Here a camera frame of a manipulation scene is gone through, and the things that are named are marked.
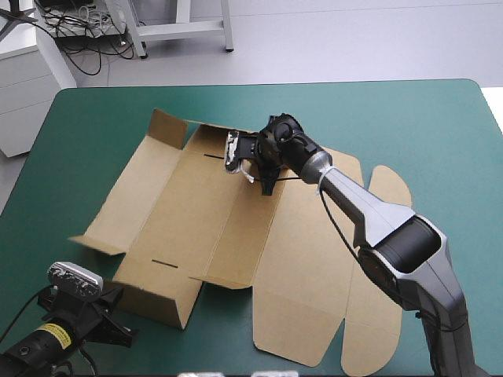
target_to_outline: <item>flattened cardboard box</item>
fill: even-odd
[[[184,328],[202,281],[253,286],[253,337],[261,350],[315,366],[346,318],[344,371],[382,368],[398,344],[402,311],[351,259],[314,186],[279,181],[272,196],[262,196],[259,184],[226,174],[211,157],[223,156],[226,128],[201,125],[182,148],[186,131],[185,122],[155,110],[99,214],[72,237],[126,254],[113,279],[126,288],[123,309]],[[330,152],[362,185],[359,161]],[[405,183],[386,167],[374,170],[370,189],[410,205]],[[351,236],[351,222],[330,207]]]

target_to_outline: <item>white floor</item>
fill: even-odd
[[[134,0],[146,24],[173,20],[167,0]],[[192,18],[220,14],[193,0]],[[503,86],[503,0],[229,0],[235,51],[222,38],[150,42],[146,60],[71,67],[79,86],[169,86],[468,78]],[[92,53],[76,57],[96,69]],[[503,94],[486,91],[503,112]],[[0,156],[0,211],[24,157]]]

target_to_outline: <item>wire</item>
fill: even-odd
[[[13,328],[14,324],[16,324],[17,320],[19,320],[19,318],[21,317],[21,315],[23,314],[23,312],[26,310],[26,308],[31,304],[31,302],[33,300],[35,300],[42,292],[44,292],[44,290],[46,290],[48,288],[51,288],[51,287],[52,287],[52,285],[44,287],[43,289],[41,289],[40,291],[38,291],[37,293],[35,293],[33,296],[31,296],[31,298],[23,305],[23,307],[20,309],[20,311],[14,317],[14,319],[12,320],[12,322],[10,323],[10,325],[7,326],[7,329],[3,332],[2,336],[0,337],[0,343],[3,342],[3,340],[9,334],[10,330]]]
[[[89,355],[86,350],[84,349],[84,346],[79,347],[79,353],[82,355],[85,361],[89,364],[89,367],[91,371],[93,372],[94,377],[98,377],[98,372],[97,372],[97,366],[96,363],[94,362],[93,358],[91,355]]]
[[[40,3],[39,3],[38,0],[35,0],[35,4],[38,7],[44,9],[44,7],[42,7],[40,5]],[[72,2],[72,4],[75,7],[75,10],[77,10],[78,15],[81,13],[81,9],[82,8],[86,9],[87,15],[86,15],[86,19],[85,20],[82,17],[69,16],[69,15],[65,14],[66,10],[63,11],[61,13],[61,15],[54,13],[52,9],[49,9],[49,10],[47,10],[45,12],[45,14],[42,14],[42,18],[44,19],[44,21],[46,22],[46,24],[49,27],[51,27],[51,28],[53,28],[55,30],[56,37],[52,36],[49,31],[47,31],[44,27],[41,27],[40,25],[36,24],[36,22],[29,21],[29,20],[23,20],[23,19],[21,19],[19,17],[15,17],[15,16],[11,16],[11,18],[19,20],[19,21],[22,21],[23,23],[26,23],[26,24],[31,24],[31,25],[35,26],[36,28],[42,30],[46,34],[48,34],[48,36],[51,37],[51,39],[54,40],[54,42],[56,43],[56,45],[67,56],[67,58],[70,60],[70,63],[72,63],[72,65],[75,66],[84,75],[95,76],[95,75],[98,75],[101,72],[102,65],[103,65],[102,59],[101,59],[101,55],[119,56],[119,57],[122,57],[125,60],[132,60],[134,58],[134,50],[133,50],[133,43],[132,42],[127,41],[128,44],[127,44],[126,48],[123,49],[123,50],[118,50],[114,46],[114,44],[113,44],[110,36],[106,34],[107,31],[109,30],[109,28],[114,27],[119,32],[119,34],[121,35],[120,30],[115,25],[115,23],[113,22],[113,19],[111,18],[111,16],[108,13],[105,13],[105,12],[102,12],[102,11],[99,11],[99,10],[96,10],[96,9],[89,9],[89,7],[86,7],[86,6],[82,6],[79,9],[77,9],[76,6],[75,6],[75,3]],[[108,26],[107,30],[104,30],[104,28],[103,28],[103,22],[104,22],[104,20],[109,20],[110,23],[111,23],[111,25]],[[75,48],[71,48],[68,45],[65,45],[62,41],[57,40],[61,36],[64,36],[64,37],[73,36],[73,35],[74,36],[81,36],[81,35],[78,35],[72,29],[70,29],[67,25],[74,26],[74,27],[81,27],[84,30],[84,36],[83,36],[84,37],[84,43],[79,48],[76,48],[76,49]],[[97,34],[97,35],[94,34],[93,30],[97,30],[99,34]],[[105,51],[101,51],[101,47],[99,45],[97,46],[96,49],[90,47],[89,40],[95,40],[95,39],[97,39],[97,38],[99,38],[101,36],[105,37],[106,42],[110,45],[110,47],[112,47],[112,49],[114,51],[113,53],[108,53],[108,52],[105,52]],[[125,55],[125,53],[127,53],[130,49],[131,49],[131,51],[130,51],[131,55],[130,56]],[[80,52],[86,51],[86,50],[89,50],[89,51],[92,51],[92,52],[95,52],[95,53],[98,54],[98,68],[97,68],[96,71],[93,71],[93,72],[86,71],[86,70],[82,69],[72,59],[72,55],[75,55],[77,53],[80,53]]]
[[[73,372],[73,365],[70,361],[63,361],[63,362],[59,363],[57,366],[57,369],[61,368],[61,367],[66,367],[68,369],[69,375],[67,375],[66,373],[63,374],[63,372],[62,373],[58,372],[55,375],[56,377],[58,377],[59,375],[67,375],[68,377],[75,377],[75,373]]]
[[[344,245],[349,250],[349,252],[351,253],[351,255],[353,255],[354,260],[360,265],[360,261],[358,260],[358,257],[356,256],[356,253],[354,252],[353,247],[347,241],[347,238],[345,237],[342,229],[339,227],[339,224],[337,224],[336,219],[333,218],[332,212],[330,212],[329,206],[328,206],[328,204],[327,204],[327,202],[325,200],[325,194],[323,193],[322,190],[320,190],[320,197],[321,197],[321,201],[323,202],[323,207],[325,207],[325,210],[327,211],[327,215],[329,216],[330,222],[336,228],[336,231],[339,233],[339,236],[342,239],[342,241],[344,242]]]

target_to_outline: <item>cardboard flap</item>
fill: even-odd
[[[331,154],[361,185],[359,161]],[[301,181],[285,185],[253,284],[257,347],[310,366],[319,364],[346,314],[354,264],[315,190]],[[329,206],[352,236],[350,220],[334,203]]]
[[[127,253],[181,153],[170,145],[146,136],[87,228],[85,237],[72,239],[106,254]]]
[[[148,135],[176,149],[183,148],[187,123],[155,108],[150,119]]]
[[[205,283],[218,285],[220,287],[228,288],[228,289],[245,289],[250,288],[250,284],[238,283],[236,281],[226,280],[221,277],[215,276],[199,276],[194,277],[193,279],[203,281]]]
[[[387,202],[412,206],[407,184],[389,167],[374,168],[369,191]],[[343,370],[363,376],[381,369],[395,353],[401,323],[402,308],[355,264],[344,327]]]
[[[113,280],[127,288],[124,305],[134,308],[134,313],[180,328],[185,328],[201,286],[200,281],[190,279],[184,271],[174,266],[155,260],[136,259],[132,255],[124,258]],[[149,298],[146,303],[143,298],[134,302],[140,294]],[[173,303],[165,304],[163,298],[170,298],[168,301]]]
[[[70,241],[80,243],[83,246],[90,247],[91,249],[101,251],[108,255],[119,255],[124,254],[126,251],[119,249],[118,247],[114,247],[105,242],[101,242],[99,240],[95,240],[94,238],[88,236],[75,236],[68,238]]]

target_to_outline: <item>power cord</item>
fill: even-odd
[[[84,358],[84,360],[87,361],[89,368],[93,372],[93,377],[98,377],[97,365],[91,355],[89,355],[88,352],[84,349],[83,345],[79,347],[79,353]]]
[[[44,9],[40,3],[35,0],[35,4],[39,7],[39,8],[42,8]],[[97,12],[97,13],[100,13],[102,16],[105,14],[103,13],[102,11],[96,11],[96,10],[93,10],[94,12]],[[44,20],[46,21],[46,24],[52,28],[54,28],[55,32],[56,32],[56,37],[52,36],[51,33],[45,29],[44,27],[41,27],[40,25],[38,25],[37,23],[35,22],[31,22],[31,21],[26,21],[26,20],[22,20],[18,17],[15,17],[15,16],[11,16],[11,18],[13,19],[16,19],[16,20],[21,20],[27,24],[31,24],[33,26],[35,26],[36,28],[40,29],[41,31],[43,31],[44,33],[46,33],[49,37],[51,37],[52,40],[54,40],[54,42],[56,43],[56,45],[58,46],[58,48],[63,51],[63,53],[67,56],[67,58],[70,60],[70,62],[72,63],[73,66],[75,66],[80,72],[82,72],[84,75],[88,75],[88,76],[95,76],[95,75],[98,75],[100,72],[101,72],[101,68],[102,68],[102,60],[101,60],[101,55],[107,55],[107,56],[119,56],[123,59],[126,59],[126,60],[131,60],[134,58],[134,51],[132,50],[132,47],[133,47],[133,43],[128,41],[128,45],[125,49],[123,50],[118,50],[111,38],[109,35],[106,34],[106,32],[108,31],[107,30],[103,30],[103,24],[102,24],[102,20],[100,20],[99,24],[96,25],[96,24],[93,24],[92,22],[89,21],[89,17],[88,17],[88,20],[84,20],[84,19],[81,19],[81,18],[78,18],[78,17],[75,17],[75,16],[69,16],[69,15],[66,15],[65,14],[66,11],[64,11],[61,15],[58,15],[56,13],[54,13],[51,10],[49,11],[46,11],[45,14],[42,15],[42,18],[44,18]],[[118,29],[118,27],[115,25],[115,23],[113,22],[112,18],[110,17],[109,18],[110,20],[110,23],[111,25],[108,27],[114,27],[120,34],[120,31]],[[71,26],[78,26],[78,27],[81,27],[83,28],[84,30],[84,43],[83,45],[80,47],[80,48],[77,48],[77,49],[73,49],[73,48],[70,48],[69,46],[66,46],[62,41],[58,40],[61,36],[63,37],[68,37],[68,36],[81,36],[81,35],[78,35],[75,31],[71,30],[68,26],[65,26],[63,25],[63,23],[67,24],[67,25],[71,25]],[[98,30],[98,32],[100,33],[99,35],[95,35],[93,33],[93,30]],[[90,40],[95,40],[96,38],[99,38],[99,37],[105,37],[107,43],[110,45],[110,47],[112,47],[114,53],[107,53],[105,51],[101,51],[101,47],[98,45],[96,49],[94,48],[91,48],[89,46],[89,41]],[[127,53],[127,51],[131,49],[131,55],[130,56],[126,56],[124,55],[125,53]],[[72,59],[72,55],[75,55],[77,53],[80,53],[82,51],[86,51],[86,50],[89,50],[89,51],[92,51],[92,52],[95,52],[98,54],[98,68],[96,71],[94,72],[89,72],[89,71],[85,71],[84,69],[82,69],[75,61],[74,59]]]
[[[3,340],[6,338],[6,336],[10,333],[12,328],[14,327],[14,324],[16,324],[17,320],[21,317],[21,315],[24,313],[26,308],[31,304],[33,300],[35,300],[42,292],[44,292],[46,289],[50,289],[52,285],[49,285],[47,287],[44,287],[37,293],[35,293],[33,296],[30,297],[30,299],[23,305],[23,307],[20,309],[20,311],[17,313],[17,315],[14,317],[12,322],[7,326],[7,329],[3,332],[2,336],[0,336],[0,343],[3,342]]]

